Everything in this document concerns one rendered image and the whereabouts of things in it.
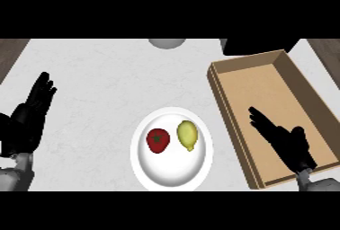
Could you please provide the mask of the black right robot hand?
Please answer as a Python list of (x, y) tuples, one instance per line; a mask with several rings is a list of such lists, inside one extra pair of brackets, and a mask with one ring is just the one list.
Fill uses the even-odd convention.
[(318, 166), (309, 153), (309, 143), (304, 129), (296, 126), (288, 131), (282, 126), (276, 126), (266, 115), (254, 108), (248, 108), (251, 125), (269, 142), (285, 166), (294, 173), (306, 169), (313, 170)]

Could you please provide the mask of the brown cardboard box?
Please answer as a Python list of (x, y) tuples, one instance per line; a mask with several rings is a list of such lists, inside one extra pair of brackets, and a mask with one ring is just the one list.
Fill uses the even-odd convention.
[(293, 180), (294, 173), (251, 126), (250, 108), (285, 129), (304, 129), (316, 172), (340, 166), (340, 120), (282, 50), (213, 62), (207, 79), (251, 189)]

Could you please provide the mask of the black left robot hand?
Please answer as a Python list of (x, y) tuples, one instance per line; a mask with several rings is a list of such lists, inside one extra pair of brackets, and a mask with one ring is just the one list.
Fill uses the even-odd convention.
[(0, 112), (0, 157), (9, 158), (19, 153), (31, 154), (41, 141), (46, 114), (58, 88), (43, 72), (32, 84), (27, 101), (7, 116)]

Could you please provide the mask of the white oval plate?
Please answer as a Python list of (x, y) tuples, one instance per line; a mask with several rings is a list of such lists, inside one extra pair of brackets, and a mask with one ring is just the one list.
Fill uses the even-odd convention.
[[(176, 128), (183, 120), (194, 123), (198, 140), (189, 151), (182, 146)], [(170, 143), (160, 154), (148, 145), (148, 134), (161, 128), (170, 135)], [(201, 118), (186, 109), (164, 107), (140, 121), (130, 144), (133, 172), (143, 187), (152, 191), (194, 191), (208, 174), (213, 163), (213, 139)]]

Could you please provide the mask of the yellow lemon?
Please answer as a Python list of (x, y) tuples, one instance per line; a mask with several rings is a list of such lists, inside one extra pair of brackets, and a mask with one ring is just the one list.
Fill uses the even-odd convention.
[(183, 120), (176, 128), (176, 135), (180, 145), (191, 152), (198, 141), (198, 129), (189, 120)]

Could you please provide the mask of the black appliance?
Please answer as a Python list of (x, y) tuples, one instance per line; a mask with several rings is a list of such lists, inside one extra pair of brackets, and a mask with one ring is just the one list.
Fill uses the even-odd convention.
[(278, 49), (290, 51), (299, 39), (222, 39), (220, 46), (225, 56), (245, 56)]

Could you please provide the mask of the grey round object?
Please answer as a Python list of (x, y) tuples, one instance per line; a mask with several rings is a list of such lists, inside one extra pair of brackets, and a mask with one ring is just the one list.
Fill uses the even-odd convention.
[(158, 49), (174, 49), (185, 42), (185, 39), (149, 39), (151, 45)]

